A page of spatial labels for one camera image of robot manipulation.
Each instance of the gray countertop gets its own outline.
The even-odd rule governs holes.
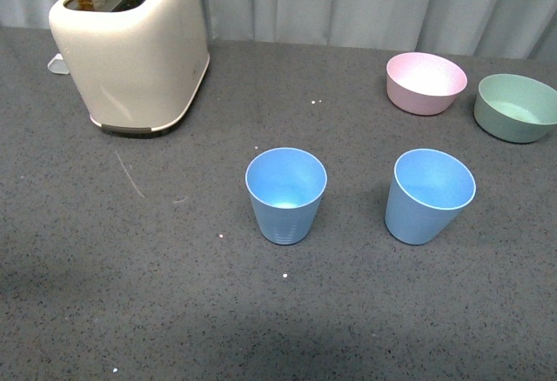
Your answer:
[[[56,53],[49,31],[0,29],[0,378],[557,377],[557,130],[509,144],[473,119],[483,77],[555,88],[557,64],[450,56],[466,90],[417,117],[386,96],[396,52],[215,42],[184,120],[140,139],[90,121],[47,71]],[[287,247],[259,233],[244,183],[278,146],[329,177]],[[412,247],[383,217],[396,158],[419,147],[478,191]]]

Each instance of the toaster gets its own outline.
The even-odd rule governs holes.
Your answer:
[[[171,127],[209,65],[200,0],[110,0],[95,11],[58,0],[49,24],[91,121],[103,130]]]

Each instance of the blue cup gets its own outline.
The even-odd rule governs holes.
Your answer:
[[[263,152],[245,172],[259,229],[275,244],[296,244],[307,235],[326,184],[323,164],[294,148]]]
[[[415,149],[399,157],[386,205],[387,229],[405,244],[426,244],[469,205],[472,173],[439,150]]]

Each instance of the white curtain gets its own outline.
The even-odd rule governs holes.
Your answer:
[[[48,28],[56,0],[0,0]],[[557,0],[202,0],[210,38],[557,61]]]

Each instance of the mint green bowl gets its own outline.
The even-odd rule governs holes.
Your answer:
[[[487,133],[527,144],[557,124],[557,91],[520,75],[491,75],[480,82],[473,115]]]

